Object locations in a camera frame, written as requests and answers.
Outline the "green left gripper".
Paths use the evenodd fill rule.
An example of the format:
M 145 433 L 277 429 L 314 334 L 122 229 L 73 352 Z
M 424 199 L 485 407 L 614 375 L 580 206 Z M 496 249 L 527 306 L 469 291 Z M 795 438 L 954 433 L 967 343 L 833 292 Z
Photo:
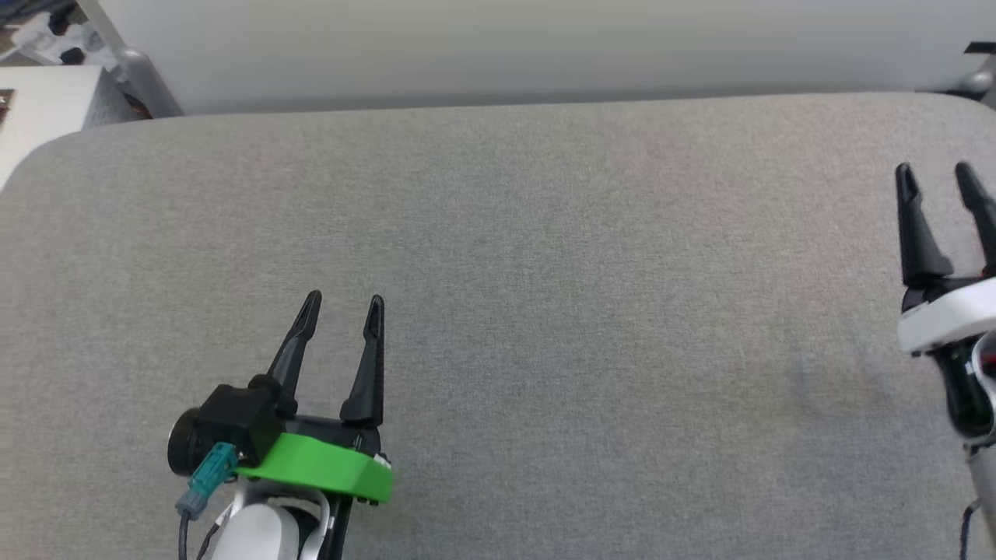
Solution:
M 320 309 L 321 291 L 310 291 L 268 376 L 233 388 L 232 444 L 242 455 L 234 474 L 387 503 L 394 472 L 378 432 L 384 421 L 384 298 L 371 298 L 358 372 L 338 418 L 295 415 L 303 355 Z

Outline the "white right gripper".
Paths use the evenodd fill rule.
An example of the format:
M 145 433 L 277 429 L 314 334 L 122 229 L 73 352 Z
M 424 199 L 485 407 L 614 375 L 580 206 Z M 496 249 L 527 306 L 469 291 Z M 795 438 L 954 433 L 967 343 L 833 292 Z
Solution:
M 901 258 L 907 287 L 899 326 L 903 353 L 928 353 L 986 334 L 995 326 L 995 199 L 968 162 L 956 164 L 962 203 L 973 216 L 983 251 L 983 276 L 953 278 L 951 261 L 937 245 L 922 209 L 922 193 L 909 163 L 894 170 Z

